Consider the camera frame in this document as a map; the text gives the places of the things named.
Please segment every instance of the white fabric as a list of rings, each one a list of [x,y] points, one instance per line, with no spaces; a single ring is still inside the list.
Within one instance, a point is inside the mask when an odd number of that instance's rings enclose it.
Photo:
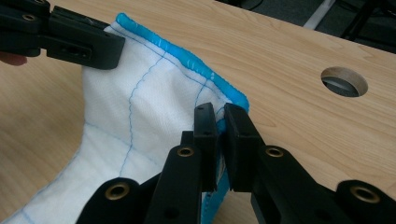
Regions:
[[[4,223],[75,223],[107,180],[121,176],[142,183],[158,174],[181,132],[192,130],[197,105],[211,102],[217,120],[222,119],[231,100],[212,81],[216,74],[203,77],[117,22],[107,31],[126,42],[116,69],[83,69],[80,149],[55,180]]]

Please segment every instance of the blue stitching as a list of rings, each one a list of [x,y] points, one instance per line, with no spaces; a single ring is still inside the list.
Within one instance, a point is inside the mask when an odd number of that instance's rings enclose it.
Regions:
[[[139,43],[139,44],[145,46],[145,47],[148,48],[148,49],[150,49],[150,50],[153,51],[155,54],[161,56],[161,54],[157,53],[154,49],[152,49],[151,47],[147,46],[145,43],[143,43],[143,42],[137,40],[136,38],[131,37],[131,36],[129,36],[129,35],[126,35],[126,34],[122,33],[121,31],[116,30],[116,29],[115,29],[114,27],[112,27],[111,25],[110,25],[110,28],[111,28],[112,30],[114,30],[115,32],[119,33],[120,35],[123,35],[123,36],[125,36],[125,37],[128,37],[128,38],[131,39],[131,40],[134,40],[135,42],[137,42],[137,43]],[[205,83],[202,84],[202,83],[199,82],[198,80],[195,80],[195,79],[193,79],[192,77],[189,77],[187,74],[183,73],[182,70],[181,70],[181,68],[180,68],[180,66],[178,66],[177,64],[175,64],[175,63],[172,62],[171,60],[169,60],[169,59],[167,59],[167,58],[164,58],[164,59],[165,59],[166,61],[168,61],[169,63],[173,64],[176,68],[178,68],[178,70],[180,71],[180,73],[183,74],[186,78],[188,78],[188,79],[190,79],[191,81],[196,82],[196,83],[198,83],[198,84],[200,84],[200,85],[203,85],[204,87],[210,89],[213,93],[215,93],[215,95],[216,95],[220,100],[222,100],[222,99],[216,94],[215,90],[213,90],[212,88],[206,86],[206,82],[208,81],[208,79],[206,79],[206,80],[205,80]],[[213,82],[213,84],[220,90],[219,86],[218,86],[215,82]]]
[[[123,171],[123,168],[124,168],[124,166],[125,166],[125,163],[127,162],[128,156],[129,156],[130,152],[132,151],[132,149],[133,149],[133,147],[134,147],[134,143],[133,143],[133,139],[134,139],[134,138],[133,138],[133,133],[132,133],[132,98],[134,97],[134,91],[136,91],[137,88],[139,87],[139,84],[140,84],[141,82],[144,81],[145,76],[151,72],[151,69],[152,69],[153,67],[155,67],[155,66],[160,62],[160,60],[163,59],[163,56],[165,55],[165,53],[166,53],[166,52],[163,53],[163,55],[161,56],[161,58],[160,58],[154,65],[152,65],[152,66],[148,69],[147,73],[145,73],[145,74],[141,77],[141,79],[136,83],[136,86],[135,86],[134,89],[132,90],[131,96],[129,97],[129,127],[130,127],[130,128],[129,128],[129,132],[130,132],[130,134],[131,134],[131,142],[130,142],[129,150],[128,150],[128,152],[126,153],[124,162],[123,162],[123,164],[122,164],[122,166],[121,166],[119,176],[121,176],[122,171]]]
[[[29,215],[23,210],[23,208],[22,208],[22,210],[21,210],[23,216],[26,218],[26,220],[27,220],[29,223],[35,224],[35,223],[33,222],[33,220],[29,217]]]
[[[130,146],[128,142],[125,142],[125,141],[122,140],[120,137],[116,136],[115,134],[112,134],[112,133],[107,132],[105,129],[103,129],[103,128],[101,128],[101,127],[95,125],[95,124],[89,123],[87,120],[85,120],[85,124],[86,124],[87,126],[93,127],[94,129],[97,129],[98,131],[100,131],[100,132],[102,132],[102,133],[104,133],[104,134],[107,134],[108,136],[110,136],[110,137],[112,137],[112,138],[115,138],[115,139],[119,140],[120,142],[122,142],[122,143],[123,143],[125,146],[127,146],[127,147]]]
[[[117,23],[122,29],[128,31],[129,33],[134,33],[136,35],[143,37],[148,42],[151,42],[151,44],[156,45],[158,48],[165,49],[169,54],[178,58],[178,61],[184,67],[187,67],[190,70],[191,70],[190,60],[193,60],[195,63],[198,63],[199,66],[197,68],[195,68],[194,66],[192,68],[193,71],[200,74],[202,77],[212,79],[221,92],[224,93],[231,91],[232,94],[226,94],[227,97],[230,100],[232,100],[234,104],[241,105],[246,109],[246,111],[248,111],[247,97],[241,91],[237,90],[232,85],[230,85],[230,83],[228,83],[225,79],[215,74],[209,67],[205,65],[205,63],[202,60],[200,60],[191,52],[179,46],[176,46],[165,39],[162,39],[159,35],[153,33],[145,26],[140,25],[137,22],[130,19],[125,13],[120,13],[116,18],[116,22],[114,23]]]
[[[224,106],[222,106],[222,107],[216,112],[216,114],[220,113],[221,110],[224,110]]]
[[[199,98],[199,96],[201,95],[201,92],[204,90],[205,87],[207,87],[207,86],[206,86],[207,81],[208,81],[208,80],[206,79],[204,85],[202,85],[202,88],[199,90],[199,92],[198,92],[198,94],[197,94],[197,97],[195,98],[195,104],[194,104],[195,106],[197,106],[198,98]]]

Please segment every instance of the screw hole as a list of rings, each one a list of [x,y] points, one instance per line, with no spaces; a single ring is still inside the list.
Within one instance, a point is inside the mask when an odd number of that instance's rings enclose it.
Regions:
[[[35,21],[35,16],[34,16],[34,15],[25,14],[25,15],[22,15],[22,17],[23,17],[26,21]]]
[[[275,147],[268,147],[267,149],[265,149],[265,153],[267,153],[267,155],[271,157],[283,157],[283,151]]]
[[[192,154],[194,154],[194,150],[192,150],[192,148],[189,147],[183,147],[177,151],[177,155],[181,157],[189,157],[192,156]]]
[[[108,198],[111,201],[116,201],[119,200],[123,197],[125,197],[129,193],[129,186],[125,182],[120,182],[117,184],[114,184],[110,186],[106,190],[106,198]]]
[[[381,201],[378,194],[362,186],[353,186],[350,188],[350,192],[357,199],[364,201],[366,203],[379,203],[379,201]]]

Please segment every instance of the circular hole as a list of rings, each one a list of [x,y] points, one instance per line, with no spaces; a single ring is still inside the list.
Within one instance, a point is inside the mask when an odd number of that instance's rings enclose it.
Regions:
[[[128,184],[126,184],[125,182],[120,182],[110,186],[110,188],[106,190],[105,195],[106,198],[108,198],[109,200],[115,201],[125,197],[128,193],[129,193]]]
[[[26,21],[35,21],[35,16],[34,16],[34,15],[25,14],[25,15],[22,15],[22,17],[23,17]]]
[[[380,201],[378,194],[362,186],[353,186],[350,188],[350,192],[356,198],[366,203],[379,203]]]
[[[192,148],[189,147],[183,147],[177,151],[177,155],[181,157],[189,157],[192,156],[192,154],[194,154],[194,150],[192,150]]]
[[[345,67],[327,68],[320,78],[328,90],[341,96],[359,97],[368,91],[368,84],[364,77]]]
[[[283,157],[283,151],[274,147],[268,147],[267,149],[265,149],[265,153],[267,153],[267,155],[271,157]]]
[[[315,215],[323,221],[332,221],[332,216],[323,209],[315,210]]]
[[[178,217],[179,212],[175,207],[168,207],[165,209],[165,211],[163,211],[163,215],[168,219],[175,219]]]

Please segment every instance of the wood grain surface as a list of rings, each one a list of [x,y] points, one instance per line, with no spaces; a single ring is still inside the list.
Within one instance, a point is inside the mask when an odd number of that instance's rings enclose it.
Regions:
[[[319,184],[359,179],[396,198],[396,55],[211,0],[50,2],[106,22],[127,13],[245,93],[264,141],[289,150]],[[359,73],[368,91],[326,89],[321,73],[334,66]],[[0,220],[73,157],[83,108],[80,66],[45,56],[0,65]],[[224,202],[215,223],[257,222],[248,194]]]

